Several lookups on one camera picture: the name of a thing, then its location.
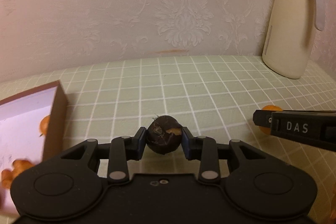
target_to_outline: thermos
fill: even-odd
[[[275,0],[262,58],[275,72],[292,79],[305,72],[315,29],[325,25],[324,0]]]

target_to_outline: cardboard box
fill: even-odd
[[[59,81],[23,91],[0,101],[0,172],[16,159],[34,164],[62,151],[68,100]],[[50,115],[46,135],[40,122]],[[10,191],[0,185],[0,214],[18,216]]]

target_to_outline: black robotic gripper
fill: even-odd
[[[146,128],[134,137],[98,144],[88,139],[24,171],[12,183],[20,213],[17,224],[63,223],[314,223],[307,216],[317,194],[314,180],[239,140],[217,144],[182,130],[187,160],[200,160],[199,175],[135,174],[128,160],[140,160]],[[97,175],[108,159],[107,178]],[[221,178],[219,160],[230,175]]]

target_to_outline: thermos handle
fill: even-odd
[[[314,0],[315,6],[315,28],[319,31],[324,30],[326,22],[326,7],[324,0]]]

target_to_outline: wall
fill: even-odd
[[[336,70],[334,0],[312,58]],[[0,81],[111,60],[260,55],[273,0],[1,0]]]

